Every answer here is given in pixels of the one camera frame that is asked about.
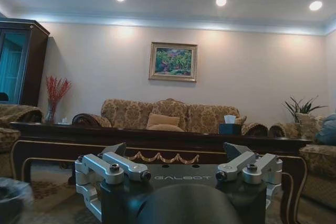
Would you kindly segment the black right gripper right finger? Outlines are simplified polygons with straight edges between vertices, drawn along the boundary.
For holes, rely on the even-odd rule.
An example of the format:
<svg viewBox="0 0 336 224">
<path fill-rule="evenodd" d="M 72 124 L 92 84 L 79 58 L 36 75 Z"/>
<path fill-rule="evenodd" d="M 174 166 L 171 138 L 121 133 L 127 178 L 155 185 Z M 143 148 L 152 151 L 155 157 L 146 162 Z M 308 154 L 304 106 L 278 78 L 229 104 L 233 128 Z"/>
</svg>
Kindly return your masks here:
<svg viewBox="0 0 336 224">
<path fill-rule="evenodd" d="M 265 215 L 282 187 L 282 160 L 246 146 L 224 143 L 228 161 L 216 166 L 216 188 L 240 215 Z"/>
</svg>

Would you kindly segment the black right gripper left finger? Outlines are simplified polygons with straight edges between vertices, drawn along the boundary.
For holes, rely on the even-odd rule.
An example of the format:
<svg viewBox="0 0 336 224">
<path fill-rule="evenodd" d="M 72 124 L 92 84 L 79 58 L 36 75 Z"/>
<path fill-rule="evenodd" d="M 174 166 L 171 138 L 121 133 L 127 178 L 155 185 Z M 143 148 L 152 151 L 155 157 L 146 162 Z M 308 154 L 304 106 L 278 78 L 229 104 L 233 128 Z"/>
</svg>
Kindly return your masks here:
<svg viewBox="0 0 336 224">
<path fill-rule="evenodd" d="M 75 161 L 76 192 L 83 195 L 86 207 L 97 218 L 102 218 L 101 202 L 94 184 L 105 181 L 109 185 L 132 181 L 147 182 L 151 173 L 144 164 L 125 158 L 125 143 L 108 146 L 101 153 L 81 155 Z"/>
</svg>

